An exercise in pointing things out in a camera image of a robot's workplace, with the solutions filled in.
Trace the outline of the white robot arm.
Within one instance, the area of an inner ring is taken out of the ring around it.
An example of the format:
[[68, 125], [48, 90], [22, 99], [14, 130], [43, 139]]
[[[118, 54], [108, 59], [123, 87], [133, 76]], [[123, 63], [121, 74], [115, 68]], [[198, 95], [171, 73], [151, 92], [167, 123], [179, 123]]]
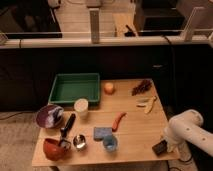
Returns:
[[202, 128], [203, 122], [202, 115], [194, 109], [171, 117], [163, 131], [167, 151], [172, 152], [183, 141], [188, 141], [213, 157], [213, 133]]

